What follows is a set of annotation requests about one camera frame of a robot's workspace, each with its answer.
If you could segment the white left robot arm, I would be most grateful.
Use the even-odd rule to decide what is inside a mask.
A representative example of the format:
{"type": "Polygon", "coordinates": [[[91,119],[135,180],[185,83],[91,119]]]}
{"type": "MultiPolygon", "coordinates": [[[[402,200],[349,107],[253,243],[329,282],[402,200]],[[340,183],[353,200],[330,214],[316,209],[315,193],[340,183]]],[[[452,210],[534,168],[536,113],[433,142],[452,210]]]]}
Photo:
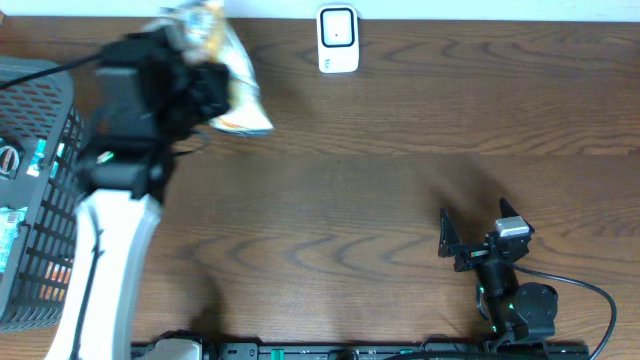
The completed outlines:
{"type": "Polygon", "coordinates": [[[175,169],[175,143],[229,108],[229,70],[194,62],[169,25],[102,47],[103,104],[74,173],[83,198],[76,249],[50,359],[128,359],[144,262],[175,169]]]}

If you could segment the dark green round-logo box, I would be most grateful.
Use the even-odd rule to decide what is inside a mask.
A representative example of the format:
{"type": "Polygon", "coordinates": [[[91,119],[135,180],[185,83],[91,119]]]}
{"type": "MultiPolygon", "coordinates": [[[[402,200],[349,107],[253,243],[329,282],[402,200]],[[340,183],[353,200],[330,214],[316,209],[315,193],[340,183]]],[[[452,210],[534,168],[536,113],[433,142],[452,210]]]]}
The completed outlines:
{"type": "Polygon", "coordinates": [[[24,149],[19,144],[1,139],[1,179],[13,180],[24,156],[24,149]]]}

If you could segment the teal tissue pack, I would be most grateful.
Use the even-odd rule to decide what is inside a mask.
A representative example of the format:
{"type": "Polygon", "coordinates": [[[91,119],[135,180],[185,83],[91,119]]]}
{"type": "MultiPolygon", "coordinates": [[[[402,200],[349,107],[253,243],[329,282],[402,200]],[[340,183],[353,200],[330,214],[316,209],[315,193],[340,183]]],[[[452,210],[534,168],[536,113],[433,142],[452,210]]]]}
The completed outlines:
{"type": "MultiPolygon", "coordinates": [[[[46,140],[43,140],[43,139],[38,140],[36,150],[34,152],[34,155],[26,171],[27,175],[32,177],[39,177],[40,172],[44,169],[44,164],[45,164],[44,157],[45,157],[46,144],[47,144],[46,140]]],[[[63,143],[59,143],[56,150],[56,156],[62,157],[64,148],[65,148],[65,145],[63,143]]],[[[55,178],[58,166],[59,166],[59,163],[57,162],[57,160],[54,161],[54,164],[50,172],[50,178],[52,179],[55,178]]]]}

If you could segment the large yellow snack bag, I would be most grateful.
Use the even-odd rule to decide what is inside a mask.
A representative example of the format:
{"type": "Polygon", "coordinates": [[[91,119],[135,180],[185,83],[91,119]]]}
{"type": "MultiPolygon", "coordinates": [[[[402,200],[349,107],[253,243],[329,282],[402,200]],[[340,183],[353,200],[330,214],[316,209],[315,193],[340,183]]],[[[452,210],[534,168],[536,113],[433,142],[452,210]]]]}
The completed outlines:
{"type": "Polygon", "coordinates": [[[209,120],[214,129],[244,137],[268,135],[274,126],[260,96],[254,68],[226,17],[224,0],[185,1],[166,8],[144,31],[164,29],[170,44],[191,65],[221,64],[230,72],[230,110],[209,120]]]}

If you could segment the teal snack pack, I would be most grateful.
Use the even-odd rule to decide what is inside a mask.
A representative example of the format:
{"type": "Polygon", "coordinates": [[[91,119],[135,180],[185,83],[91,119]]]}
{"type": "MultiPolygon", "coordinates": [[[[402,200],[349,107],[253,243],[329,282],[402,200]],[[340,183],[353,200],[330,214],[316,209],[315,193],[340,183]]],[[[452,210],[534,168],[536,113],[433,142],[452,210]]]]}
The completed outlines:
{"type": "Polygon", "coordinates": [[[28,208],[11,209],[4,207],[0,213],[0,272],[8,266],[9,256],[15,240],[19,237],[20,224],[25,220],[28,208]]]}

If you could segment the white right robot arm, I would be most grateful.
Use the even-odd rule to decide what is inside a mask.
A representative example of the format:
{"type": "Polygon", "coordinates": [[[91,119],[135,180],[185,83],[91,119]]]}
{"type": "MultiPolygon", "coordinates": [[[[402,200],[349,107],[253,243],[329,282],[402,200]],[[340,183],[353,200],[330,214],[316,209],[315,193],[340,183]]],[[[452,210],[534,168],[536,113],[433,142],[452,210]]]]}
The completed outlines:
{"type": "Polygon", "coordinates": [[[538,282],[521,283],[515,262],[529,253],[535,229],[502,198],[501,217],[478,243],[463,244],[446,209],[440,210],[438,256],[453,258],[456,272],[476,274],[476,305],[498,339],[490,345],[542,342],[555,334],[557,291],[538,282]]]}

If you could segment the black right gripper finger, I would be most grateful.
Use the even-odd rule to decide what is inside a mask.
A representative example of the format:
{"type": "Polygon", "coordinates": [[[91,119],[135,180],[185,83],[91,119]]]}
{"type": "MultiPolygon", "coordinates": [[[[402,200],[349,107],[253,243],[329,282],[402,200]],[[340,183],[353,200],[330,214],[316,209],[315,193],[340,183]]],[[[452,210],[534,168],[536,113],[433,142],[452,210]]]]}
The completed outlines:
{"type": "Polygon", "coordinates": [[[520,214],[513,208],[505,197],[499,199],[499,207],[502,218],[519,217],[520,214]]]}
{"type": "Polygon", "coordinates": [[[441,258],[454,257],[460,250],[460,239],[447,210],[440,209],[440,240],[438,256],[441,258]]]}

